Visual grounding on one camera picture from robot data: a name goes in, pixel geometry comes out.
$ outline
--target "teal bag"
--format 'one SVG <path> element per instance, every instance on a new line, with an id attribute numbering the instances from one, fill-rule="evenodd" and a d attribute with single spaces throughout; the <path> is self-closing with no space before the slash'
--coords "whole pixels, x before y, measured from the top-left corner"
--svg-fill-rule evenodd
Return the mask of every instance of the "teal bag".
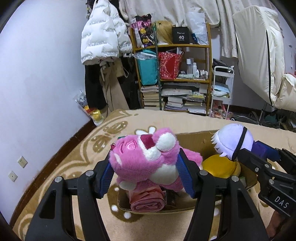
<path id="1" fill-rule="evenodd" d="M 155 54 L 155 52 L 144 49 L 144 53 Z M 155 85 L 157 83 L 157 59 L 147 59 L 139 60 L 138 59 L 138 68 L 141 76 L 142 85 Z"/>

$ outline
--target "power outlet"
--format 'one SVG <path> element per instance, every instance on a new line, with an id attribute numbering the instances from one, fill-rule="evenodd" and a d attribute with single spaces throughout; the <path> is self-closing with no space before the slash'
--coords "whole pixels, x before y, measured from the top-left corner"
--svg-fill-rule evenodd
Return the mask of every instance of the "power outlet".
<path id="1" fill-rule="evenodd" d="M 20 157 L 20 159 L 17 162 L 22 168 L 24 168 L 28 164 L 28 162 L 26 161 L 26 159 L 23 156 Z"/>
<path id="2" fill-rule="evenodd" d="M 11 171 L 8 175 L 8 177 L 11 179 L 11 181 L 15 182 L 15 180 L 17 179 L 17 175 Z"/>

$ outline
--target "white curtain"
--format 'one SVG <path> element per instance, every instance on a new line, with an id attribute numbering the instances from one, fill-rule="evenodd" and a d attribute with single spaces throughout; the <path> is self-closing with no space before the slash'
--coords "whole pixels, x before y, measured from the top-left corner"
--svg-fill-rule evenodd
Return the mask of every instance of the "white curtain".
<path id="1" fill-rule="evenodd" d="M 237 43 L 235 37 L 234 24 L 232 15 L 236 12 L 249 7 L 257 5 L 260 7 L 267 7 L 275 9 L 274 5 L 269 0 L 216 0 L 222 32 L 222 56 L 237 58 Z"/>
<path id="2" fill-rule="evenodd" d="M 204 12 L 213 27 L 220 24 L 216 0 L 120 0 L 121 13 L 129 20 L 135 16 L 152 15 L 152 21 L 167 20 L 176 26 L 187 26 L 187 12 Z"/>

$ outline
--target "beige pants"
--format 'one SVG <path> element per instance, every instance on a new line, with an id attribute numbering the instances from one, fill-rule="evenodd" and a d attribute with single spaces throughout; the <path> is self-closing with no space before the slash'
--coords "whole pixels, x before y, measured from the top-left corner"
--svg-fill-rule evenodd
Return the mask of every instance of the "beige pants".
<path id="1" fill-rule="evenodd" d="M 121 60 L 115 61 L 110 67 L 101 68 L 100 83 L 107 106 L 101 110 L 102 115 L 106 118 L 112 111 L 116 109 L 129 110 L 128 104 L 120 87 L 117 77 L 122 76 L 123 67 Z"/>

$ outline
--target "white dot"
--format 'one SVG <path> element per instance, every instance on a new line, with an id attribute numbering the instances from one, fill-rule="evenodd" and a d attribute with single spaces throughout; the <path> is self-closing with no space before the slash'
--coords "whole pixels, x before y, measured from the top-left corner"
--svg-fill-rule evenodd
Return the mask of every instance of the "white dot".
<path id="1" fill-rule="evenodd" d="M 123 214 L 123 216 L 126 218 L 126 219 L 129 219 L 131 217 L 131 213 L 130 212 L 125 212 Z"/>
<path id="2" fill-rule="evenodd" d="M 116 205 L 111 206 L 112 211 L 118 212 L 118 207 Z"/>
<path id="3" fill-rule="evenodd" d="M 215 208 L 214 209 L 214 217 L 218 216 L 220 213 L 219 209 L 218 208 Z"/>
<path id="4" fill-rule="evenodd" d="M 213 236 L 213 237 L 211 237 L 209 240 L 214 240 L 214 239 L 216 239 L 217 238 L 217 236 Z"/>

